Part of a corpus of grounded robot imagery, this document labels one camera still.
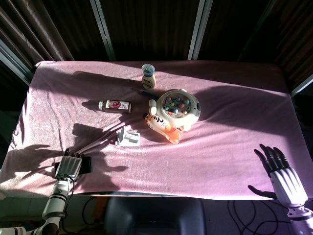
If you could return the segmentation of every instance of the table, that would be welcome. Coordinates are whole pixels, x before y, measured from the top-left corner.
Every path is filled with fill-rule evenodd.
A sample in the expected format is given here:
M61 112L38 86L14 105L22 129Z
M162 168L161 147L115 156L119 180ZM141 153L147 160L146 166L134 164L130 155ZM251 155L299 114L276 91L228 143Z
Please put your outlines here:
M313 163L281 70L272 64L217 61L151 62L155 94L184 88L201 104L199 121L172 145L142 119L147 62L42 62L31 82L0 173L4 196L43 197L55 183L63 151L92 157L75 193L140 192L209 199L262 199L247 185L272 190L259 143L280 148L313 197ZM98 111L100 100L133 103L130 115ZM116 131L141 133L141 146L113 144Z

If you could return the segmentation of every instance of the white toy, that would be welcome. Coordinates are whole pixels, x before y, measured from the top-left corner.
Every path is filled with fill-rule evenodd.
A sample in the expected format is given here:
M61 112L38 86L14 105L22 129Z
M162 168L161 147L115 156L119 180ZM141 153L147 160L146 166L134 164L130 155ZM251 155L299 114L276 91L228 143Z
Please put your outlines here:
M199 119L201 107L197 98L184 89L163 94L157 101L149 101L149 113L168 121L172 127L190 130Z

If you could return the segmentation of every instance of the floor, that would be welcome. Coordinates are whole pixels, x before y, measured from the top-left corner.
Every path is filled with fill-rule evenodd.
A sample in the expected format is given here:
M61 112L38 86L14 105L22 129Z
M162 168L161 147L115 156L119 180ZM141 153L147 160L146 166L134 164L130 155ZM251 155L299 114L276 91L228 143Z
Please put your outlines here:
M84 204L90 199L89 196L75 195L68 208L68 217L65 220L65 227L69 228L72 226L84 225L82 219L82 209ZM251 201L218 201L218 200L202 200L206 227L208 235L239 235L241 234L244 226L240 223L239 219L244 224L248 224L253 218L253 204ZM29 217L34 218L36 216L41 216L47 198L6 198L0 201L0 220L4 217ZM252 235L253 231L264 221L275 220L275 216L280 221L287 221L286 218L287 210L281 205L276 205L270 201L254 201L256 208L256 216L254 221L248 226L252 232L245 229L245 235ZM235 222L232 220L230 213L228 212L227 205L229 205L230 212L233 217L235 217L236 209L238 217L236 221L239 224L237 228ZM95 206L95 199L88 202L85 208L85 218L88 223L92 223L94 219L91 214ZM313 201L310 201L306 205L308 208L313 209ZM276 223L267 223L262 225L258 233L270 234L274 232ZM290 224L278 223L278 230L275 234L284 235L295 235L293 228Z

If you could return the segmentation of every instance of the label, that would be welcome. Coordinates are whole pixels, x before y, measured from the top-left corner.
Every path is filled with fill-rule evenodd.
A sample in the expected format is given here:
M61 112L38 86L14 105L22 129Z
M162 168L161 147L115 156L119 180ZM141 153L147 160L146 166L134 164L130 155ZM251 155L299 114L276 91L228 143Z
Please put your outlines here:
M128 110L129 102L127 101L117 101L117 100L107 100L107 109L125 109Z

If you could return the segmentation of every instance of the pink blanket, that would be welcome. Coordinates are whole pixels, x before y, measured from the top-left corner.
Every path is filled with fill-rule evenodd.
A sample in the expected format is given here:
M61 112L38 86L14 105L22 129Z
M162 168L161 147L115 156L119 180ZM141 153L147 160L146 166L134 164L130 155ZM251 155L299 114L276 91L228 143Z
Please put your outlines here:
M247 185L272 190L258 157L259 143L280 148L313 197L313 163L282 73L269 64L215 61L151 62L156 94L184 88L201 116L172 145L142 119L149 98L141 88L145 62L42 63L31 82L0 173L3 196L48 196L62 152L92 157L93 172L75 193L131 191L211 199L262 199ZM130 115L96 110L99 100L133 103ZM141 133L141 146L112 144L115 132Z

